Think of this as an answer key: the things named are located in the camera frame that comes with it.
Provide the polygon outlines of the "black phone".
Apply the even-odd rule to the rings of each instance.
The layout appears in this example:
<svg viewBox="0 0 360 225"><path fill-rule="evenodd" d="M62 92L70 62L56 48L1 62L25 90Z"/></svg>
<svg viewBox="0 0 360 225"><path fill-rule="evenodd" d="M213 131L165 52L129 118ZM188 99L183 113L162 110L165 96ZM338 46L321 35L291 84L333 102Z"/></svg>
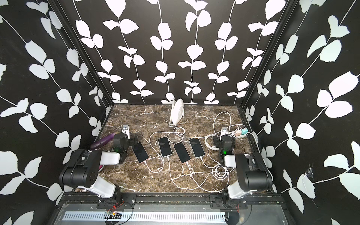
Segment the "black phone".
<svg viewBox="0 0 360 225"><path fill-rule="evenodd" d="M137 158L138 163L145 162L149 158L149 155L141 142L135 143L132 146L132 150Z"/></svg>
<svg viewBox="0 0 360 225"><path fill-rule="evenodd" d="M186 163L191 159L183 142L175 144L174 149L175 149L181 163Z"/></svg>
<svg viewBox="0 0 360 225"><path fill-rule="evenodd" d="M167 137L159 138L158 145L159 145L162 157L167 157L167 156L172 155L172 149L171 149L170 142Z"/></svg>
<svg viewBox="0 0 360 225"><path fill-rule="evenodd" d="M189 140L190 146L196 158L200 158L205 155L204 149L199 138L191 138Z"/></svg>

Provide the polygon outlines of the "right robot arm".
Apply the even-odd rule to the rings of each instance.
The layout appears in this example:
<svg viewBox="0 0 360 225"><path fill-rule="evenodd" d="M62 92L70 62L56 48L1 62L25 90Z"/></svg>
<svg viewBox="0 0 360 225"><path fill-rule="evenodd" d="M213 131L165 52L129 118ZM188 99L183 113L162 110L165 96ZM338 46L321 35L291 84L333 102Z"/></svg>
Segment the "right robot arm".
<svg viewBox="0 0 360 225"><path fill-rule="evenodd" d="M219 136L220 164L236 171L237 180L227 186L225 193L229 199L241 199L257 191L271 189L273 176L258 152L252 154L235 153L235 132L222 127Z"/></svg>

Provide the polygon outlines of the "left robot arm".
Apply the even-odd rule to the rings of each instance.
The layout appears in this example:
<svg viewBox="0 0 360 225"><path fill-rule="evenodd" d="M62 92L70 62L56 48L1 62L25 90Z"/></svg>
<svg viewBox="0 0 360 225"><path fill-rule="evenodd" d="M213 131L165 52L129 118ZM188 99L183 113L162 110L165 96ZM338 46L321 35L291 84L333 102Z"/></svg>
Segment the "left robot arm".
<svg viewBox="0 0 360 225"><path fill-rule="evenodd" d="M122 202L120 188L103 179L98 173L100 167L123 164L129 144L129 125L122 125L119 132L99 139L88 150L76 150L60 174L60 184L82 188L100 198L112 198L116 202Z"/></svg>

